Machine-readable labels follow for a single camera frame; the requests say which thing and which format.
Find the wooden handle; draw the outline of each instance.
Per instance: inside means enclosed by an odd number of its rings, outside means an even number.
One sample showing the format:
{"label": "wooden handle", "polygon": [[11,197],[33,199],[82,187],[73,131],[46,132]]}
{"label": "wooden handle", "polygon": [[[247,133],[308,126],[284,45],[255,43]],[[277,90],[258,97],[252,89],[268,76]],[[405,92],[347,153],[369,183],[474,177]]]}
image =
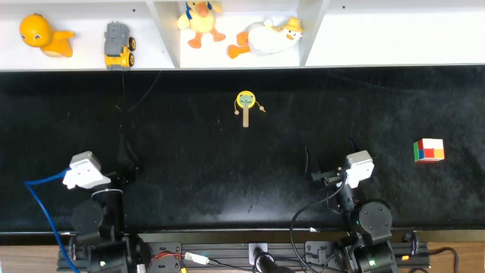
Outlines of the wooden handle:
{"label": "wooden handle", "polygon": [[244,105],[242,109],[242,126],[244,128],[249,127],[249,107],[247,105]]}

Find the green cube face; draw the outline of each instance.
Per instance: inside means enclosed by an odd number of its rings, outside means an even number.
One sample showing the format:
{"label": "green cube face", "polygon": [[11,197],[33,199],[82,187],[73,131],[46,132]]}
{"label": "green cube face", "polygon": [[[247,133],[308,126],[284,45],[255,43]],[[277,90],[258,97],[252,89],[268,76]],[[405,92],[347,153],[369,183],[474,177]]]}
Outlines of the green cube face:
{"label": "green cube face", "polygon": [[419,147],[418,147],[417,142],[415,142],[415,144],[413,144],[413,148],[414,148],[415,162],[416,162],[416,161],[419,161]]}

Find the black tabletop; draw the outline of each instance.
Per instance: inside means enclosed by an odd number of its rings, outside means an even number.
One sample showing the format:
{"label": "black tabletop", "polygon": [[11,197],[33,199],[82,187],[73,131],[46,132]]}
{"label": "black tabletop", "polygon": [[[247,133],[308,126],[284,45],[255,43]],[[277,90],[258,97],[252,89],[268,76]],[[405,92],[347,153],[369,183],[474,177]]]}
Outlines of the black tabletop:
{"label": "black tabletop", "polygon": [[[136,103],[158,72],[124,72]],[[122,72],[0,74],[0,231],[49,231],[23,185],[65,169],[90,150],[116,168],[120,125],[143,172],[124,190],[135,232],[288,228],[295,212],[325,197],[303,179],[305,146],[322,171],[351,152],[348,135],[374,157],[359,190],[391,206],[395,229],[485,228],[485,70],[380,67],[262,71],[163,71],[122,117]],[[239,91],[266,109],[234,114]],[[413,143],[444,141],[446,159],[414,163]],[[61,231],[89,193],[57,181],[35,187]],[[297,227],[343,229],[325,206]]]}

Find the rubik's cube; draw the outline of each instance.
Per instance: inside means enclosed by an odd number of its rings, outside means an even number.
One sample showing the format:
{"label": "rubik's cube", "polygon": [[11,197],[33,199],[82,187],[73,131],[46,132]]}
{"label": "rubik's cube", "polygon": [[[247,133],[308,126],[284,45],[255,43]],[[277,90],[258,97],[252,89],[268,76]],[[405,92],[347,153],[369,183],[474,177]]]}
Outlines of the rubik's cube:
{"label": "rubik's cube", "polygon": [[443,140],[422,139],[414,144],[415,162],[438,162],[445,159]]}

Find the yellow toy truck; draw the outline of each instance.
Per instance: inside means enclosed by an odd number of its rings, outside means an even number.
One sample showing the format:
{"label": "yellow toy truck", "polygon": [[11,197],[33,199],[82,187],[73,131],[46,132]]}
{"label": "yellow toy truck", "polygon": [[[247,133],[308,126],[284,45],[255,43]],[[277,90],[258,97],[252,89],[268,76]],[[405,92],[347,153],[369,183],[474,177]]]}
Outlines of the yellow toy truck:
{"label": "yellow toy truck", "polygon": [[106,68],[113,71],[124,71],[134,66],[136,41],[130,37],[130,29],[121,23],[109,23],[105,32]]}

